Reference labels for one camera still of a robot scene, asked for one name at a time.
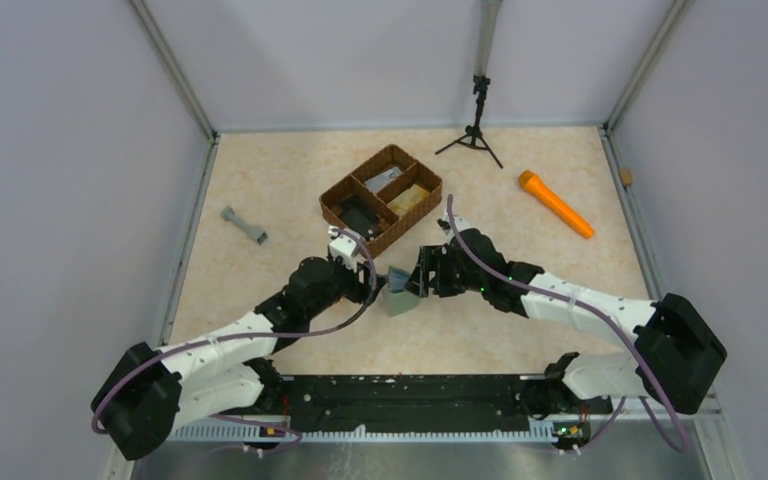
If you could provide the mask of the green card holder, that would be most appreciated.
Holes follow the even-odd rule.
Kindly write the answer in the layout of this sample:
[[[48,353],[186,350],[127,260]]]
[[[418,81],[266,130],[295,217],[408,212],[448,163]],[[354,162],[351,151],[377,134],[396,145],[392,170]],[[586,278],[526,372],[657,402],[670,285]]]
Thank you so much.
[[[387,271],[386,289],[383,291],[384,310],[396,317],[419,306],[421,298],[407,289],[410,273],[395,266]]]

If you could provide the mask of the brown wicker divided basket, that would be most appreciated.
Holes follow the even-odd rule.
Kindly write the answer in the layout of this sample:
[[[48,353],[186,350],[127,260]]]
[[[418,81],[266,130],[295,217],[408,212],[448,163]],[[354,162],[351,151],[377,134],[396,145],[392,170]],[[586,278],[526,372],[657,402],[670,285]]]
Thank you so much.
[[[392,166],[401,167],[403,173],[382,191],[373,194],[364,186],[366,180]],[[387,203],[413,184],[419,184],[430,195],[400,218]],[[339,204],[352,195],[367,203],[378,215],[382,228],[376,240],[366,241],[372,256],[378,257],[440,204],[442,191],[443,180],[437,173],[400,146],[389,144],[329,187],[319,196],[319,204],[322,216],[329,224],[349,229],[338,217]]]

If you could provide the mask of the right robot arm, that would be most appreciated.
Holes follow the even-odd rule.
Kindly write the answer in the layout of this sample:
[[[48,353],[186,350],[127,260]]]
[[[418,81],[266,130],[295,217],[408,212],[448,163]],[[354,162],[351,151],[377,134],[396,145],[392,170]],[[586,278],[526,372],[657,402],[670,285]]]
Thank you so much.
[[[406,288],[419,297],[478,293],[503,313],[557,322],[619,346],[611,354],[572,352],[547,367],[549,404],[572,412],[603,396],[647,397],[681,414],[699,411],[727,350],[687,298],[635,300],[563,280],[506,259],[479,229],[447,222],[441,245],[423,246]]]

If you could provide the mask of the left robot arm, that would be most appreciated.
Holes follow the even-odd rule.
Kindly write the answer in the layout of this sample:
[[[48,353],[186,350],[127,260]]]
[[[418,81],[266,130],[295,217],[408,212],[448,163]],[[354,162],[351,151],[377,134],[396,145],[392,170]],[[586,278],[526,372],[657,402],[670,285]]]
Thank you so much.
[[[130,346],[91,401],[92,431],[139,460],[194,421],[236,408],[274,410],[281,388],[269,356],[348,327],[385,282],[358,233],[332,226],[329,237],[326,256],[303,259],[240,318],[176,345]]]

